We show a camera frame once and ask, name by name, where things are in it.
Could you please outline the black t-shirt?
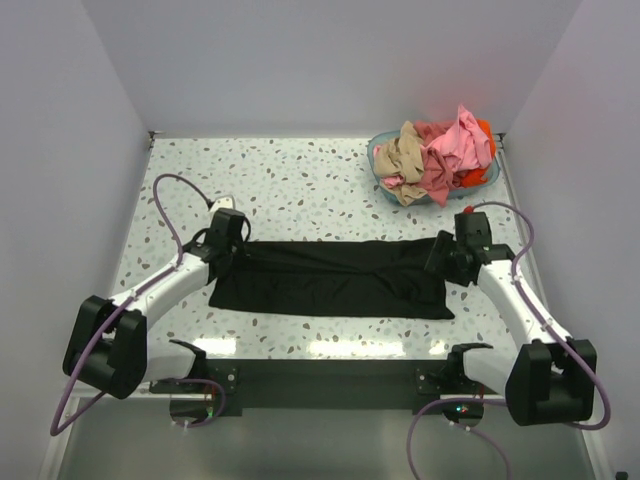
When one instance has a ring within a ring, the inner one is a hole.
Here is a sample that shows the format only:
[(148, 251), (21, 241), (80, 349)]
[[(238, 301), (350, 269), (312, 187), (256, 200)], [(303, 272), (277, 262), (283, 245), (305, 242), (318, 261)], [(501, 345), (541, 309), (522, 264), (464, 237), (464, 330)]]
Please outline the black t-shirt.
[(425, 269), (433, 244), (250, 242), (217, 280), (209, 304), (252, 313), (451, 320), (444, 281)]

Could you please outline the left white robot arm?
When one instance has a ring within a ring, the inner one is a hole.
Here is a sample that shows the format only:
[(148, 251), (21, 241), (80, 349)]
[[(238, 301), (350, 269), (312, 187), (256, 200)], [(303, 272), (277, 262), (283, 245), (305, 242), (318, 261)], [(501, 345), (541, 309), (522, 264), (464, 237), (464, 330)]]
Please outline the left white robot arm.
[(140, 384), (171, 381), (185, 392), (207, 380), (206, 354), (188, 342), (153, 344), (148, 332), (192, 293), (226, 276), (244, 251), (246, 216), (220, 208), (211, 224), (182, 247), (164, 270), (111, 298), (91, 296), (80, 306), (63, 359), (63, 372), (117, 399)]

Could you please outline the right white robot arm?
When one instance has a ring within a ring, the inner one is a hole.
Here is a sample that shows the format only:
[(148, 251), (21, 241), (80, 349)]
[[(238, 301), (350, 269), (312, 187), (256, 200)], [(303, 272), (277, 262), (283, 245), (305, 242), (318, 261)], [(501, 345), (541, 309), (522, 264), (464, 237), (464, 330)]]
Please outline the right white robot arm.
[(574, 339), (549, 314), (523, 278), (512, 249), (494, 243), (485, 213), (466, 210), (454, 220), (454, 232), (438, 233), (425, 269), (461, 286), (477, 286), (498, 311), (517, 351), (506, 355), (486, 343), (455, 345), (436, 380), (459, 393), (484, 385), (504, 397), (521, 426), (588, 420), (596, 390), (593, 344)]

